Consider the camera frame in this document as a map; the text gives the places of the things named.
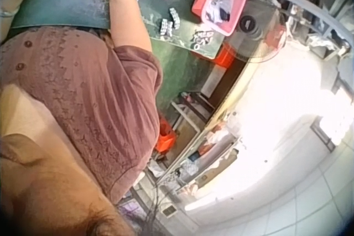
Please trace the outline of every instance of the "bright window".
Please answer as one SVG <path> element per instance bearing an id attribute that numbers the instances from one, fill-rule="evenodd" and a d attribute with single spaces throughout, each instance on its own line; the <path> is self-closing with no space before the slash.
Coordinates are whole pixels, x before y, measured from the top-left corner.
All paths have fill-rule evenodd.
<path id="1" fill-rule="evenodd" d="M 337 77 L 332 93 L 329 108 L 311 126 L 330 151 L 342 142 L 354 119 L 354 93 L 350 86 Z"/>

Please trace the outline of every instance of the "orange bin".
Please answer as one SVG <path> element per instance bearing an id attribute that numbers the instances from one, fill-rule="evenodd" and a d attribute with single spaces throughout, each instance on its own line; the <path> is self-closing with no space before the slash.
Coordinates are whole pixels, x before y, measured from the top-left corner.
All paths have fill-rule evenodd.
<path id="1" fill-rule="evenodd" d="M 176 133 L 173 131 L 167 120 L 160 116 L 160 135 L 155 149 L 160 153 L 169 151 L 176 141 Z"/>
<path id="2" fill-rule="evenodd" d="M 222 66 L 226 69 L 231 66 L 232 62 L 234 61 L 234 59 L 236 57 L 235 49 L 231 45 L 229 45 L 228 43 L 223 43 L 221 45 L 220 50 L 217 53 L 215 59 L 206 58 L 206 57 L 204 57 L 196 52 L 193 52 L 193 51 L 192 51 L 192 54 L 195 54 L 199 58 L 213 62 L 214 64 L 216 64 L 218 66 Z"/>

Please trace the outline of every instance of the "brown blouse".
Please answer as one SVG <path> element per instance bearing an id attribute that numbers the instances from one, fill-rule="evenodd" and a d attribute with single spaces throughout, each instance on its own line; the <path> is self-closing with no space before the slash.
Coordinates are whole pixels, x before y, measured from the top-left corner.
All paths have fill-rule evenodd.
<path id="1" fill-rule="evenodd" d="M 159 133 L 158 60 L 114 50 L 91 33 L 42 27 L 1 47 L 1 88 L 14 83 L 43 102 L 113 203 L 145 168 Z"/>

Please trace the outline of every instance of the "electric fan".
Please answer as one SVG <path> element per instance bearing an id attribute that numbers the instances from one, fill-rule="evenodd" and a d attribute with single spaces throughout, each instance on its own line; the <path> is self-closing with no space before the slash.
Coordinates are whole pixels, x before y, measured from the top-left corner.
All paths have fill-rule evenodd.
<path id="1" fill-rule="evenodd" d="M 233 34 L 225 39 L 236 59 L 261 63 L 284 47 L 287 28 L 284 16 L 261 0 L 247 0 Z"/>

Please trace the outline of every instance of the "small metal part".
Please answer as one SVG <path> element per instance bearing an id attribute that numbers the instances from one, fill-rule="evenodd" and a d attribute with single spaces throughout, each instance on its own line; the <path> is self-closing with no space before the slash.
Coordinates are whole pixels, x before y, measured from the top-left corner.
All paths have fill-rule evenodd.
<path id="1" fill-rule="evenodd" d="M 192 44 L 192 48 L 196 51 L 198 51 L 200 49 L 200 45 L 199 44 Z"/>
<path id="2" fill-rule="evenodd" d="M 196 38 L 196 43 L 200 44 L 200 45 L 205 45 L 206 44 L 206 40 L 204 38 Z"/>

